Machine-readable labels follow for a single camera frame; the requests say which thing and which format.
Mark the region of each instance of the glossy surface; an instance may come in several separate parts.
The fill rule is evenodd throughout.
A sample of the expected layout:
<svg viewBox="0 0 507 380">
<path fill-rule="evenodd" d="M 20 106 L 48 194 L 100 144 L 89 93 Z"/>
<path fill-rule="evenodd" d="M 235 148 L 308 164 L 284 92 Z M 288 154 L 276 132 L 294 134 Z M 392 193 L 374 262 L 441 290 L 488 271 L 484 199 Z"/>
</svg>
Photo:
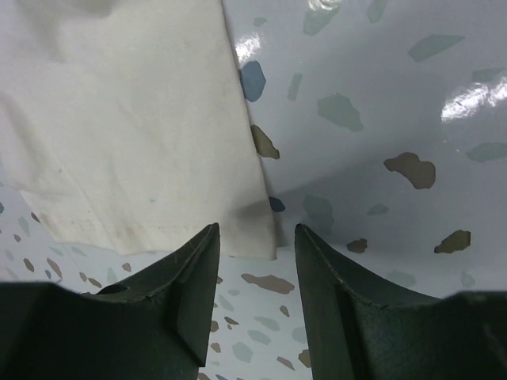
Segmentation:
<svg viewBox="0 0 507 380">
<path fill-rule="evenodd" d="M 281 240 L 306 222 L 427 295 L 507 288 L 507 3 L 224 3 L 239 68 L 258 62 L 247 104 Z M 0 197 L 4 279 L 97 291 L 163 256 L 57 245 L 16 192 Z M 310 379 L 292 249 L 220 265 L 201 378 Z"/>
</svg>

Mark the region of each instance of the cream cloth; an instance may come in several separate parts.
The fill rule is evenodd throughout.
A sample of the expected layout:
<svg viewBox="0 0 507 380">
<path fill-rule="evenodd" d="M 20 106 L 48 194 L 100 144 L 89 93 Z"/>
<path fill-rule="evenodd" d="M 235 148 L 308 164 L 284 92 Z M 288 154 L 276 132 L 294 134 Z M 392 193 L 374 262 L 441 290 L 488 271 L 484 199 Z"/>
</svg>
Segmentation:
<svg viewBox="0 0 507 380">
<path fill-rule="evenodd" d="M 219 222 L 222 252 L 275 256 L 219 0 L 4 0 L 8 181 L 56 241 L 173 250 Z"/>
</svg>

